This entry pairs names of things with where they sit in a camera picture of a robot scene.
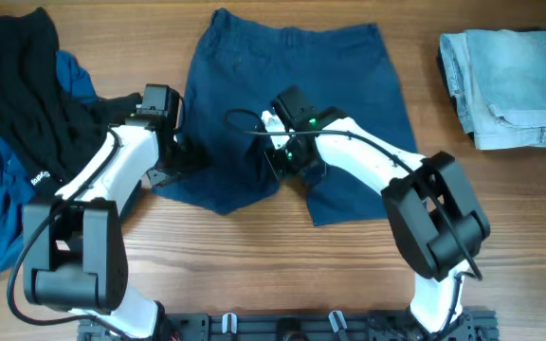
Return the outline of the navy blue shorts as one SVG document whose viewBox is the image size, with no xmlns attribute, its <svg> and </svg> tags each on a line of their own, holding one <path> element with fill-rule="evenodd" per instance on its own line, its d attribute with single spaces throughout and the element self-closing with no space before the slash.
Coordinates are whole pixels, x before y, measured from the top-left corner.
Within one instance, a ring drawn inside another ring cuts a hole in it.
<svg viewBox="0 0 546 341">
<path fill-rule="evenodd" d="M 194 50 L 181 133 L 208 165 L 156 194 L 221 215 L 275 194 L 280 184 L 265 155 L 271 140 L 259 123 L 267 109 L 300 131 L 342 112 L 371 135 L 416 148 L 377 26 L 273 28 L 218 9 Z"/>
</svg>

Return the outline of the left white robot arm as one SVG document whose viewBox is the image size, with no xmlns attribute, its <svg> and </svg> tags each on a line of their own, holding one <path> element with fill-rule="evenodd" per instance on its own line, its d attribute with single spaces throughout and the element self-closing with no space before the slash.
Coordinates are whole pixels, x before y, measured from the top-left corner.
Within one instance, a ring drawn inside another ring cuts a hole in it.
<svg viewBox="0 0 546 341">
<path fill-rule="evenodd" d="M 9 277 L 7 300 L 20 313 L 14 286 L 28 303 L 65 312 L 81 340 L 175 340 L 163 306 L 128 283 L 120 214 L 141 178 L 151 187 L 175 183 L 205 166 L 206 157 L 181 145 L 184 100 L 168 85 L 149 84 L 142 102 L 108 136 L 85 168 L 23 213 L 24 247 Z"/>
</svg>

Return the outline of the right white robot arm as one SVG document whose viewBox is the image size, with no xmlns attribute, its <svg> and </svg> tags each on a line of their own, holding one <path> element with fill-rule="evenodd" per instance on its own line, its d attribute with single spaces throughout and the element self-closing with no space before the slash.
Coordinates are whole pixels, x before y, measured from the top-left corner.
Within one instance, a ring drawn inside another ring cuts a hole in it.
<svg viewBox="0 0 546 341">
<path fill-rule="evenodd" d="M 464 280 L 482 279 L 475 258 L 491 232 L 458 161 L 445 152 L 426 157 L 395 147 L 336 107 L 318 110 L 296 86 L 257 117 L 278 179 L 334 167 L 381 197 L 397 249 L 415 273 L 404 334 L 449 337 L 465 318 Z"/>
</svg>

